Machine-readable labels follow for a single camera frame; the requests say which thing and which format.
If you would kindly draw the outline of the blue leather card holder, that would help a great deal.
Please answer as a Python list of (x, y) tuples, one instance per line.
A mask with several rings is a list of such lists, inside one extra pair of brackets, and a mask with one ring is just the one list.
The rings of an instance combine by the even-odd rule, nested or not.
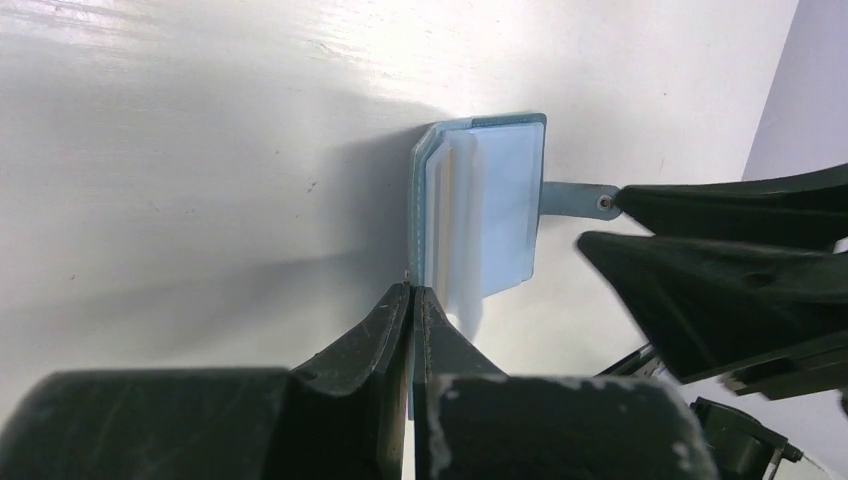
[(547, 117), (470, 117), (429, 126), (411, 153), (408, 272), (468, 339), (485, 298), (532, 278), (543, 216), (610, 221), (613, 185), (546, 181)]

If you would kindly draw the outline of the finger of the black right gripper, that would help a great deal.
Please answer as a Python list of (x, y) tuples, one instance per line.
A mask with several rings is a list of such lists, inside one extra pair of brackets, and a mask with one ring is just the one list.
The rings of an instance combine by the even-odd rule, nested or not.
[(597, 231), (577, 248), (681, 381), (847, 329), (846, 253)]
[(832, 251), (847, 237), (847, 166), (706, 185), (629, 185), (616, 206), (657, 235)]

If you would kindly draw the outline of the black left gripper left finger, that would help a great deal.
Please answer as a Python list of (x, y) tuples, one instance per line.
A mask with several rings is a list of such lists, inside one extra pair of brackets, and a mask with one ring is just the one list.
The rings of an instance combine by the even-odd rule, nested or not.
[(397, 479), (411, 288), (292, 368), (59, 371), (1, 433), (5, 479)]

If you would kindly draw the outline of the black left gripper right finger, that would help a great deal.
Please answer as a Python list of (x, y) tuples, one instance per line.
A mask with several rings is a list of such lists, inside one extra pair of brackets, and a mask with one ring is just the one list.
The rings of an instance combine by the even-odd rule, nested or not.
[(700, 424), (660, 381), (510, 376), (447, 319), (411, 307), (419, 479), (715, 479)]

